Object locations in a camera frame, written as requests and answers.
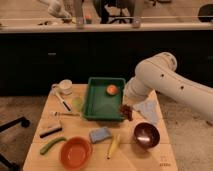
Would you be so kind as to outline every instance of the wooden table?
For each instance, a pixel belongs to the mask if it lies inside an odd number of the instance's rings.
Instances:
[[[73,85],[73,94],[64,96],[64,99],[71,105],[73,96],[84,97],[86,87],[86,84]],[[156,111],[160,119],[156,127],[160,132],[161,139],[156,147],[145,152],[135,143],[132,136],[134,127],[138,123],[146,121],[135,111],[133,112],[133,121],[125,120],[121,123],[87,121],[82,117],[60,116],[63,131],[41,139],[39,137],[41,126],[56,119],[55,116],[50,115],[50,111],[65,112],[58,99],[49,94],[23,170],[64,171],[59,162],[59,151],[64,142],[55,144],[45,155],[39,154],[40,148],[50,140],[60,136],[66,138],[82,136],[89,139],[88,135],[91,130],[107,126],[112,134],[121,134],[121,144],[111,159],[107,159],[107,151],[111,140],[94,144],[93,154],[84,169],[85,171],[177,171],[176,161],[155,91],[150,93],[149,99],[157,102]],[[133,104],[126,97],[123,100],[124,104]]]

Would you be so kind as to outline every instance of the green tray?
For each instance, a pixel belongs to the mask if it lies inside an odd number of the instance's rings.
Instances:
[[[87,87],[84,117],[88,120],[123,121],[124,117],[119,112],[123,100],[124,78],[90,77]],[[118,87],[114,96],[107,94],[108,85]]]

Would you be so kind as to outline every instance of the green cucumber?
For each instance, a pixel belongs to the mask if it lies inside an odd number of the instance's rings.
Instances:
[[[40,154],[44,155],[46,152],[48,152],[48,150],[57,142],[60,141],[66,141],[67,139],[65,137],[58,137],[55,138],[53,140],[51,140],[50,142],[48,142],[46,145],[44,145],[41,149],[40,149]]]

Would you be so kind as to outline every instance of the sponge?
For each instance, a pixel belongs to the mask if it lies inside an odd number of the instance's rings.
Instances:
[[[111,138],[112,134],[107,127],[102,127],[99,129],[92,130],[89,133],[89,137],[91,142],[94,144],[96,142],[103,141],[107,138]]]

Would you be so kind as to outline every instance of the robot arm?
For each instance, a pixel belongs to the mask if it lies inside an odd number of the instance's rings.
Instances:
[[[144,100],[155,89],[190,106],[213,123],[213,89],[176,74],[176,67],[175,57],[167,52],[141,61],[136,66],[135,77],[127,83],[124,94],[129,98]]]
[[[71,14],[62,8],[59,0],[38,0],[48,6],[48,13],[56,18],[71,19]]]

